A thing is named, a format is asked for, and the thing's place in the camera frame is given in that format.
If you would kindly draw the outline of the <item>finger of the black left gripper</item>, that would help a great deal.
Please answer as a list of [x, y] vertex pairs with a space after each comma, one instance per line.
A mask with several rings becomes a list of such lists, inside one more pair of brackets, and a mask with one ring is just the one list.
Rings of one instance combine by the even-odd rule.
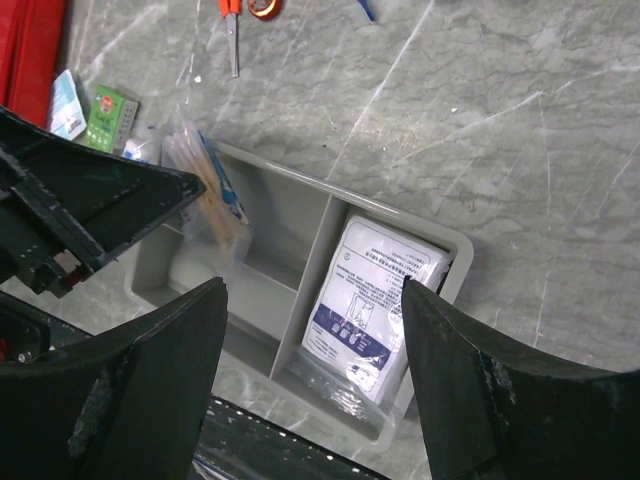
[[57, 297], [205, 190], [194, 174], [127, 160], [1, 111], [1, 279]]

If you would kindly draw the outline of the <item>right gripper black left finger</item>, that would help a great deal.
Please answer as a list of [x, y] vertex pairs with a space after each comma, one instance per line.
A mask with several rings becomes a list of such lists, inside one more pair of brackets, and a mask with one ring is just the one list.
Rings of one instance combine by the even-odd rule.
[[52, 347], [3, 335], [5, 479], [184, 479], [227, 325], [210, 279], [96, 336]]

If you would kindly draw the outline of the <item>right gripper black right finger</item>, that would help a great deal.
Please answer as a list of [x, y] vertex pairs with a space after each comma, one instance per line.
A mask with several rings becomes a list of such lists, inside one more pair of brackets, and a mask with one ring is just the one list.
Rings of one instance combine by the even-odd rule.
[[635, 479], [639, 374], [572, 362], [476, 320], [414, 279], [409, 368], [435, 479]]

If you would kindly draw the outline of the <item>light blue gauze packet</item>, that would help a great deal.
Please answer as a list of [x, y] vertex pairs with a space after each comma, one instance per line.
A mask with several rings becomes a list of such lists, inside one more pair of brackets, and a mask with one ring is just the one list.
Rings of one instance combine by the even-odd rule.
[[53, 82], [47, 126], [50, 133], [69, 141], [77, 139], [87, 127], [69, 69], [62, 71]]

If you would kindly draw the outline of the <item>white blue instruction packet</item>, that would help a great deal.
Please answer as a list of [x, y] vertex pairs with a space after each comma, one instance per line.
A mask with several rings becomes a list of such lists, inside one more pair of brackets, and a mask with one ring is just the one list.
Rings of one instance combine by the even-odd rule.
[[349, 217], [289, 370], [341, 412], [381, 426], [407, 366], [402, 288], [407, 277], [432, 291], [453, 259], [412, 235]]

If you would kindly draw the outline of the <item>cotton swabs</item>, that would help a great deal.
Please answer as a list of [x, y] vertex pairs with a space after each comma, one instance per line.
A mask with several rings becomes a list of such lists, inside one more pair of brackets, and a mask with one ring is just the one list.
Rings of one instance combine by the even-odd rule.
[[183, 238], [214, 275], [229, 281], [252, 241], [249, 218], [213, 147], [193, 121], [174, 113], [161, 132], [161, 164], [195, 175], [205, 187], [179, 214]]

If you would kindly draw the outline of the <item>red first aid pouch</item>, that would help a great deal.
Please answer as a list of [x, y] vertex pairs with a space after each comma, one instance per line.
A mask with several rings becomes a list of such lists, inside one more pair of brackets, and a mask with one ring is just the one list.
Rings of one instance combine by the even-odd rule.
[[65, 0], [1, 0], [1, 105], [44, 128]]

